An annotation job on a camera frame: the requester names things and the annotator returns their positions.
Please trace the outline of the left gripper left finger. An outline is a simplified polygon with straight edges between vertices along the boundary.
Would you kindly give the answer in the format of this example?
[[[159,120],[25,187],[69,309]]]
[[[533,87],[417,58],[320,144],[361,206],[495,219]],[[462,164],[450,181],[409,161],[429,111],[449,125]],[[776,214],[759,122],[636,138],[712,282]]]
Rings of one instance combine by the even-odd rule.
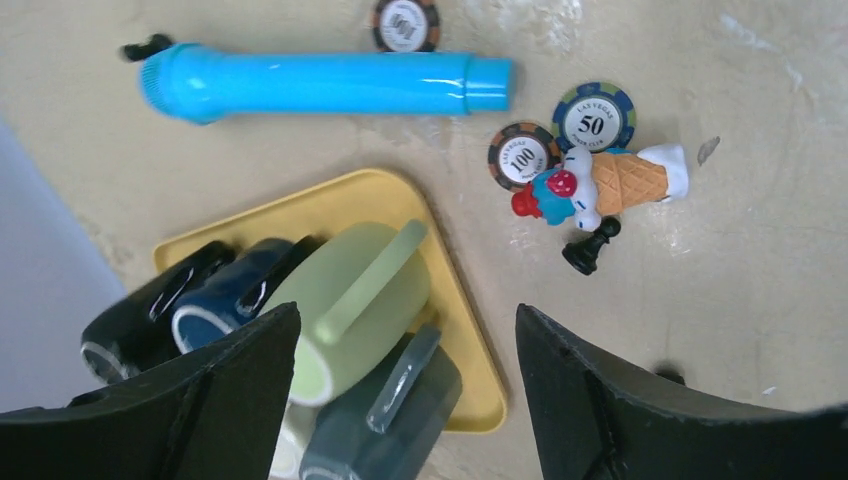
[[[281,304],[224,338],[67,406],[1,417],[5,479],[265,479],[301,330]]]

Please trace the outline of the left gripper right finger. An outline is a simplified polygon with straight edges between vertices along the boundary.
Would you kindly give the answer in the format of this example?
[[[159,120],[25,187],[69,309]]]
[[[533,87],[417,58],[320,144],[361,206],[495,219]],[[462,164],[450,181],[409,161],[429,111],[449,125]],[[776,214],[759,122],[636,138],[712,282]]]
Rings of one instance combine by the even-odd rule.
[[[796,413],[706,394],[642,369],[537,308],[517,356],[547,479],[843,479],[847,408]]]

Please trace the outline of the grey mug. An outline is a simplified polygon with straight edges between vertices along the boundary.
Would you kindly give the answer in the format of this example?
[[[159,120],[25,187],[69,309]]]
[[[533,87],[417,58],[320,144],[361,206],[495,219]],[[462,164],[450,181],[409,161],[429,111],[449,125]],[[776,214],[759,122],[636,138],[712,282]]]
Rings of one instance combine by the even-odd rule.
[[[461,374],[424,325],[405,334],[365,378],[324,406],[302,479],[418,477],[462,393]]]

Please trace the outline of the light green mug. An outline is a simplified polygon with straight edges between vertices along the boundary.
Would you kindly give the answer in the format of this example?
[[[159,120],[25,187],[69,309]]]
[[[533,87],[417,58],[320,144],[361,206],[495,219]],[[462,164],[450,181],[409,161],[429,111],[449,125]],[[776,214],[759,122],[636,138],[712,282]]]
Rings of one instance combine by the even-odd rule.
[[[368,375],[395,347],[430,296],[419,220],[401,229],[363,222],[333,236],[296,267],[264,309],[296,304],[301,332],[289,391],[323,406]]]

